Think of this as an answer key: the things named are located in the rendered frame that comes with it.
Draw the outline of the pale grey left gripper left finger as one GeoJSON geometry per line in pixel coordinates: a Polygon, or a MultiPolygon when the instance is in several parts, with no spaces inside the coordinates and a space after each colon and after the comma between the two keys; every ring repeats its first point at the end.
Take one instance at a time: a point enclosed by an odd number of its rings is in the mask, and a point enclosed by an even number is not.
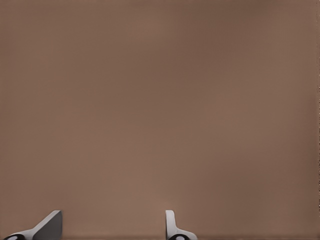
{"type": "Polygon", "coordinates": [[[63,234],[63,212],[54,210],[35,227],[15,232],[3,240],[61,240],[63,234]]]}

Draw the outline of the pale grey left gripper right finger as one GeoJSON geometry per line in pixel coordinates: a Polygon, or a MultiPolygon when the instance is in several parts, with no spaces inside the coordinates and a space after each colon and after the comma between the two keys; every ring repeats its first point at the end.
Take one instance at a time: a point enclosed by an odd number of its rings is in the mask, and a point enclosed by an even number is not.
{"type": "Polygon", "coordinates": [[[166,240],[198,240],[198,237],[190,231],[180,229],[176,225],[173,210],[165,211],[166,240]]]}

